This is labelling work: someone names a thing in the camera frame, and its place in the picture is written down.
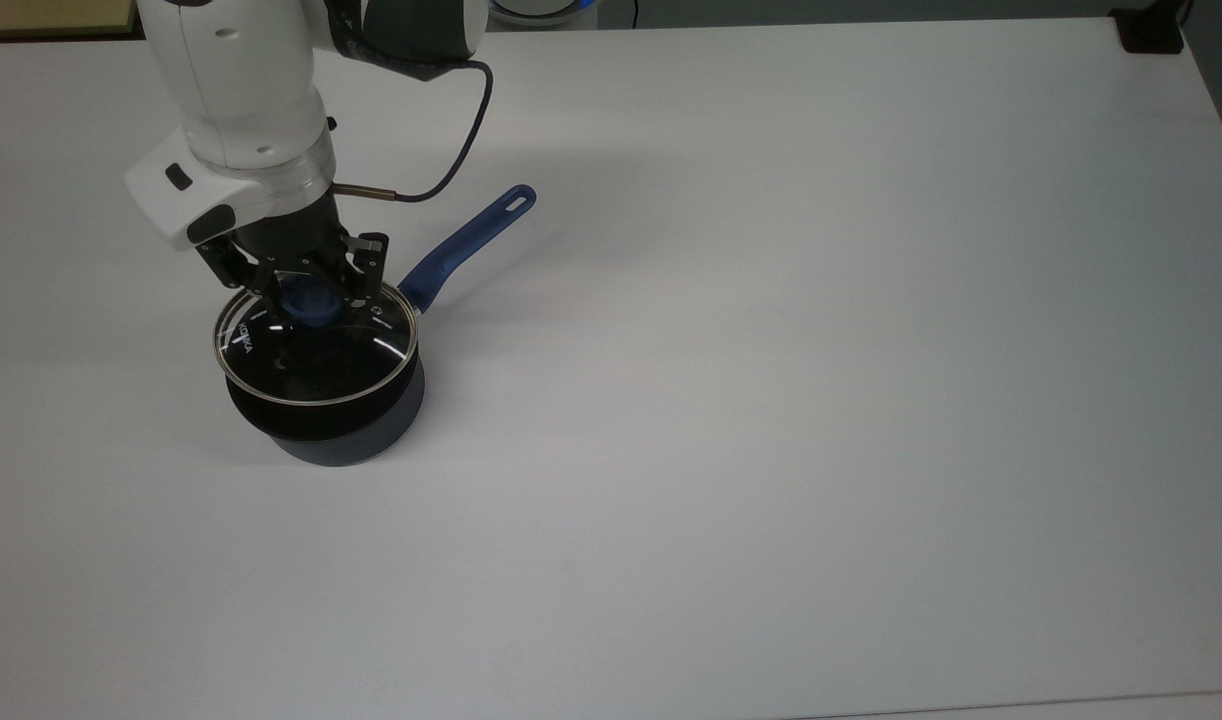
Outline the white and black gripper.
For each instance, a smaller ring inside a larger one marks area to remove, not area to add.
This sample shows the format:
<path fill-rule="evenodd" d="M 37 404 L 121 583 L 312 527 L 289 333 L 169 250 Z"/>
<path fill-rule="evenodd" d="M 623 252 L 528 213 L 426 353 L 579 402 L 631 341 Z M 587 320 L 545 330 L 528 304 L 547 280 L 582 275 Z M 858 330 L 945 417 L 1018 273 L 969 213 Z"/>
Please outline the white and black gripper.
<path fill-rule="evenodd" d="M 327 196 L 336 174 L 332 138 L 308 143 L 259 138 L 227 161 L 205 158 L 186 134 L 172 134 L 125 176 L 141 213 L 172 249 L 196 251 L 231 290 L 251 295 L 269 319 L 290 323 L 281 277 L 295 255 L 246 246 L 236 229 L 304 210 Z M 382 292 L 387 233 L 341 233 L 316 251 L 316 277 L 346 307 Z"/>

